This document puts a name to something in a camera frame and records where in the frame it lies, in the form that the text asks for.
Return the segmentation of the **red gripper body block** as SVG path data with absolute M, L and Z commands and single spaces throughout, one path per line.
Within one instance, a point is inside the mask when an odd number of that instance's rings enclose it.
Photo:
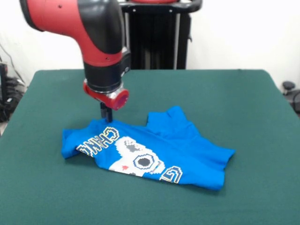
M 83 81 L 84 92 L 92 98 L 104 103 L 108 108 L 115 111 L 121 109 L 129 98 L 129 91 L 123 87 L 123 84 L 113 92 L 102 93 L 92 90 L 87 81 Z

